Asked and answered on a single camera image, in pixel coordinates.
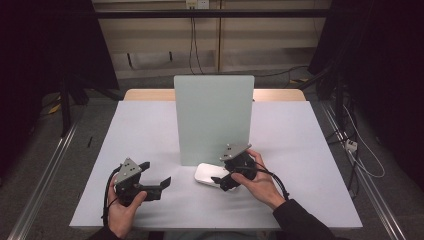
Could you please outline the black horizontal metal bar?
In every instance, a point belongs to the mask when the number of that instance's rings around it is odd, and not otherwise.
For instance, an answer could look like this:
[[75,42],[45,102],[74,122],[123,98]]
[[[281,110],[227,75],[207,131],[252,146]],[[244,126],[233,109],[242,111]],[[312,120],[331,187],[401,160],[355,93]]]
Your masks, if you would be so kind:
[[135,18],[320,18],[330,14],[326,9],[287,10],[140,10],[140,11],[97,11],[100,19]]

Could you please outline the aluminium floor rail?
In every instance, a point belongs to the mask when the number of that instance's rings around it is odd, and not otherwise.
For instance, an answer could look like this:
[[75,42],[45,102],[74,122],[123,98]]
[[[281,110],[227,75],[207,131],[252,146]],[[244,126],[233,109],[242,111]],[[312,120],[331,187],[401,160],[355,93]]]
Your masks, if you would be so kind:
[[74,118],[73,123],[70,125],[67,133],[61,137],[55,148],[54,153],[51,155],[48,165],[44,169],[43,175],[37,182],[36,187],[25,204],[25,207],[19,215],[17,222],[12,228],[7,240],[26,240],[29,230],[41,208],[41,205],[46,197],[53,179],[60,167],[60,164],[73,140],[76,129],[81,121],[83,113],[78,113]]
[[360,157],[355,157],[352,152],[345,148],[345,142],[347,141],[347,133],[341,130],[335,121],[335,112],[329,103],[322,103],[321,107],[331,125],[335,131],[337,139],[340,141],[344,152],[347,154],[350,164],[353,167],[353,171],[356,174],[358,182],[361,184],[363,190],[366,192],[376,214],[378,215],[383,227],[389,235],[390,240],[407,240],[403,233],[393,211],[390,209],[387,202],[384,200],[380,191],[374,183],[374,177],[365,170],[365,166],[361,161]]

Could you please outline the white board eraser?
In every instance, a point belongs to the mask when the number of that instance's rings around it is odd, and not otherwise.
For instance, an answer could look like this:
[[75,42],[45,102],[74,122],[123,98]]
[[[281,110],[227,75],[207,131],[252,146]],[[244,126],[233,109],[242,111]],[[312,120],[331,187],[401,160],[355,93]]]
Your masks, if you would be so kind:
[[224,178],[229,172],[223,166],[201,163],[197,166],[194,178],[198,183],[220,188],[220,184],[213,181],[213,177]]

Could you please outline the person's left hand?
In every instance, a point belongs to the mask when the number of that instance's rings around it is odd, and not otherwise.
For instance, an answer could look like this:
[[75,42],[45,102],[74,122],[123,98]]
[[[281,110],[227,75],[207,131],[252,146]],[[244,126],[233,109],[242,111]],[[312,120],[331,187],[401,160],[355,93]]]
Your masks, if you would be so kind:
[[129,206],[123,206],[118,201],[114,180],[115,178],[112,178],[108,186],[108,227],[118,238],[125,239],[132,229],[136,211],[147,197],[147,193],[141,191]]

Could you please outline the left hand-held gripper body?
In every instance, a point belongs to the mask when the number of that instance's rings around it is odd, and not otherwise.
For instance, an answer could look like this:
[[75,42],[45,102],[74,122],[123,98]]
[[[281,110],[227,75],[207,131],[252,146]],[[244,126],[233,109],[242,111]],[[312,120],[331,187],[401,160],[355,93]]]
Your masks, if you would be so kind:
[[141,170],[138,165],[131,158],[127,158],[116,175],[115,191],[119,202],[124,206],[129,206],[141,191],[147,193],[146,201],[161,199],[160,185],[145,186],[140,183],[141,174],[145,170]]

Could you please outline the pale green glass writing board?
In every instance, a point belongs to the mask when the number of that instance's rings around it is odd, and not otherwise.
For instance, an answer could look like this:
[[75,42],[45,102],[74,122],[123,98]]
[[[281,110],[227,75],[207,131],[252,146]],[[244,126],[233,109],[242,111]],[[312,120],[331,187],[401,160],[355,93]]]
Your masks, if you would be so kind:
[[249,143],[254,82],[251,75],[174,78],[183,165],[218,165],[227,145]]

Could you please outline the black curtain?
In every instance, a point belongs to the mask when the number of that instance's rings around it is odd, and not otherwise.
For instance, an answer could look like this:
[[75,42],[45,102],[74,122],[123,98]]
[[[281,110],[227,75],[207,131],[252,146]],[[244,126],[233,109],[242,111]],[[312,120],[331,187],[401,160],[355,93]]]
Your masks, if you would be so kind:
[[341,77],[400,168],[424,191],[424,0],[332,0],[309,71]]
[[64,79],[76,89],[118,87],[94,12],[92,0],[0,0],[0,177]]

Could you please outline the white wall socket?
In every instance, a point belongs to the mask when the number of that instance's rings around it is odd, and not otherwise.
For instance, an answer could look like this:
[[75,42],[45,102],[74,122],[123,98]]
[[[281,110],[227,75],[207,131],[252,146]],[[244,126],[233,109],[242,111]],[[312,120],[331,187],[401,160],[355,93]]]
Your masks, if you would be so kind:
[[209,0],[185,0],[187,9],[208,9],[210,7]]

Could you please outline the black metal stand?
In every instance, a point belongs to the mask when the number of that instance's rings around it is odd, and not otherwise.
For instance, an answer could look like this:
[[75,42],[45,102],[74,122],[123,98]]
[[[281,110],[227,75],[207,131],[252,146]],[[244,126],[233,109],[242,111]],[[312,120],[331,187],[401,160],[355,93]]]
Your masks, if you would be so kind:
[[344,130],[343,123],[343,83],[342,74],[336,63],[329,64],[321,72],[311,79],[299,85],[298,89],[304,91],[314,85],[317,96],[320,100],[328,100],[331,96],[335,97],[335,121],[337,126]]
[[72,97],[73,101],[77,105],[87,105],[89,102],[89,97],[86,93],[86,89],[93,89],[101,95],[104,95],[114,101],[121,101],[124,99],[122,95],[113,93],[111,90],[103,88],[93,81],[87,80],[79,75],[66,75],[60,84],[62,137],[64,137],[71,129],[72,121],[69,97]]

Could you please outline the white table mat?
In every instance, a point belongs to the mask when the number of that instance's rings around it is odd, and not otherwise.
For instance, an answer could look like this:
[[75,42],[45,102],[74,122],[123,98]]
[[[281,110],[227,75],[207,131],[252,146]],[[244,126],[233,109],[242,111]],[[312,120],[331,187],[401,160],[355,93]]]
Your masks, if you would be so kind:
[[[362,222],[307,101],[253,104],[250,141],[266,167],[292,199],[332,229],[359,228]],[[224,192],[195,181],[195,170],[180,162],[176,107],[167,101],[119,103],[74,216],[75,228],[102,224],[107,179],[126,158],[149,162],[142,183],[170,179],[158,201],[139,208],[143,230],[271,230],[271,210],[244,187]]]

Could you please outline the person's right hand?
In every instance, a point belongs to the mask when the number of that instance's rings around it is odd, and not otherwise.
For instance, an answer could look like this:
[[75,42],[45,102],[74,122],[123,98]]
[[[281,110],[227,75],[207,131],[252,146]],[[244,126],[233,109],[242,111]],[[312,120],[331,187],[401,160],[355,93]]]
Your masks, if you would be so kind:
[[247,153],[255,159],[256,167],[259,169],[256,177],[253,180],[249,180],[240,173],[233,173],[231,177],[239,184],[245,186],[258,201],[275,210],[286,200],[277,190],[273,178],[266,173],[261,154],[251,149],[248,149]]

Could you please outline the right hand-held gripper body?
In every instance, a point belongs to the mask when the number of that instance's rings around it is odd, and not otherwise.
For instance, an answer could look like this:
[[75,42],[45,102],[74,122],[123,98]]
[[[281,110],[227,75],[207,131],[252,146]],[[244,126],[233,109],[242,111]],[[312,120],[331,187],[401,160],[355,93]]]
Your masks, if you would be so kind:
[[256,177],[256,162],[249,156],[247,150],[251,144],[227,144],[220,161],[224,163],[224,168],[228,171],[220,182],[228,182],[232,173],[240,173],[245,178],[253,180]]

